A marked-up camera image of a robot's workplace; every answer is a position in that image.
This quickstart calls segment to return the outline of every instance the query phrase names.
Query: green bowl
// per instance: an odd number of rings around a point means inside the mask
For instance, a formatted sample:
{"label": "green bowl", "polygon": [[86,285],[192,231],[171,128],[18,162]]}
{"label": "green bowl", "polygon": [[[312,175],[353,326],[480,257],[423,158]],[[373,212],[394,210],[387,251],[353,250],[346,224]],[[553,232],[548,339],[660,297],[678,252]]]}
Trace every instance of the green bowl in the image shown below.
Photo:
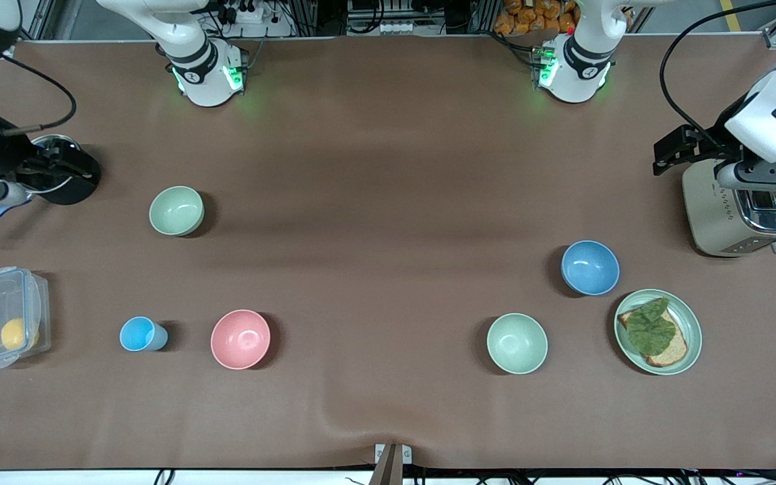
{"label": "green bowl", "polygon": [[529,374],[547,358],[547,334],[541,323],[523,313],[502,315],[487,332],[487,351],[511,374]]}
{"label": "green bowl", "polygon": [[177,185],[159,193],[148,208],[148,221],[154,230],[167,236],[186,236],[202,224],[203,198],[190,187]]}
{"label": "green bowl", "polygon": [[[640,352],[634,348],[634,345],[631,344],[631,341],[628,339],[628,331],[624,328],[622,322],[618,321],[618,316],[626,311],[637,309],[640,306],[649,303],[651,300],[657,300],[657,298],[662,297],[669,298],[669,313],[672,315],[672,319],[675,320],[675,323],[678,323],[678,326],[681,327],[681,334],[684,335],[684,341],[687,343],[687,355],[671,366],[651,366],[646,362],[643,354],[640,354]],[[684,301],[681,301],[681,298],[663,290],[640,290],[638,292],[632,292],[632,294],[624,297],[624,300],[622,300],[622,303],[620,303],[616,309],[615,325],[616,341],[618,341],[618,346],[622,348],[624,355],[627,356],[631,362],[634,362],[638,368],[651,374],[680,374],[697,361],[699,358],[699,351],[703,349],[703,332],[702,329],[699,328],[699,320],[697,319],[697,316],[693,314],[693,310],[691,310]]]}

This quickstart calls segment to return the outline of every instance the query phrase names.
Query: container lid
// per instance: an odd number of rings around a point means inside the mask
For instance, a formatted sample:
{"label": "container lid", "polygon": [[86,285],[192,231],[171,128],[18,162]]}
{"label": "container lid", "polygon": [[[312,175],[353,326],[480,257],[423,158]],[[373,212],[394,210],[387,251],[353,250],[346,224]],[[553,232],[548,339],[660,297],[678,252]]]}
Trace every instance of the container lid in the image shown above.
{"label": "container lid", "polygon": [[0,268],[0,368],[20,358],[37,342],[40,292],[32,273]]}

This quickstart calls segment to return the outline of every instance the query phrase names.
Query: blue bowl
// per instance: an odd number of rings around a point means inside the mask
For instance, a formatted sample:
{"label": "blue bowl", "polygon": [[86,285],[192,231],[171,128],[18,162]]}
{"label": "blue bowl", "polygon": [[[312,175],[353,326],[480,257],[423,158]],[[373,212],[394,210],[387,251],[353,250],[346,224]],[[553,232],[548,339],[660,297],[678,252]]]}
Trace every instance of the blue bowl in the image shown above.
{"label": "blue bowl", "polygon": [[596,240],[574,242],[561,257],[561,277],[580,294],[602,295],[616,287],[616,255]]}

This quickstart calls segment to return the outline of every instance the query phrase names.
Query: yellow tape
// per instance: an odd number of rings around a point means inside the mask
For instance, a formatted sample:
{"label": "yellow tape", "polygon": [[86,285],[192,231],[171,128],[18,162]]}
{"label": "yellow tape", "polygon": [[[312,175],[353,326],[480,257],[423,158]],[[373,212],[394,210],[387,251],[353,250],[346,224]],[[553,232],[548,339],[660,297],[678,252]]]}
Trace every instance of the yellow tape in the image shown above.
{"label": "yellow tape", "polygon": [[[732,0],[720,0],[720,6],[724,10],[732,9]],[[742,31],[742,26],[738,24],[738,19],[734,13],[726,16],[726,25],[730,27],[730,32]]]}

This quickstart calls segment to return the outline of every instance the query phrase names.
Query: pink bowl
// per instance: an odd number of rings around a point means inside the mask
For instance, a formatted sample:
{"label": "pink bowl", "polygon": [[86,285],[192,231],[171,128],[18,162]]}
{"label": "pink bowl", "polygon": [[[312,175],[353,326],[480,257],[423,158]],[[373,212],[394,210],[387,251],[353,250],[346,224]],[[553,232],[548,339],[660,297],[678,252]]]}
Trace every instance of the pink bowl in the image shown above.
{"label": "pink bowl", "polygon": [[225,368],[241,370],[255,366],[268,351],[271,332],[256,311],[227,313],[212,331],[212,355]]}

